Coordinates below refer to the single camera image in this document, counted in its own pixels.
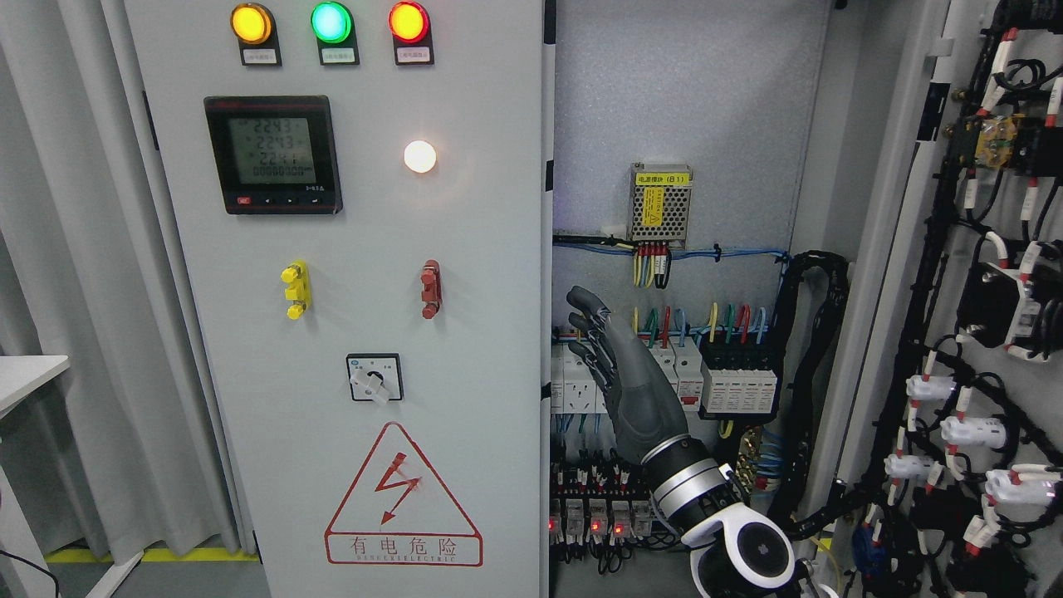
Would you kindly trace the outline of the dark grey robot right hand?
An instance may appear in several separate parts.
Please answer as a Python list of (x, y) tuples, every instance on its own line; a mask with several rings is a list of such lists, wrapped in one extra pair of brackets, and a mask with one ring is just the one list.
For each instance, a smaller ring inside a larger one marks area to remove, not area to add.
[(687, 434), (675, 390), (630, 325), (583, 287), (572, 287), (566, 301), (576, 309), (569, 315), (570, 324), (584, 336), (568, 347), (583, 360), (605, 397), (619, 456), (642, 463), (668, 440)]

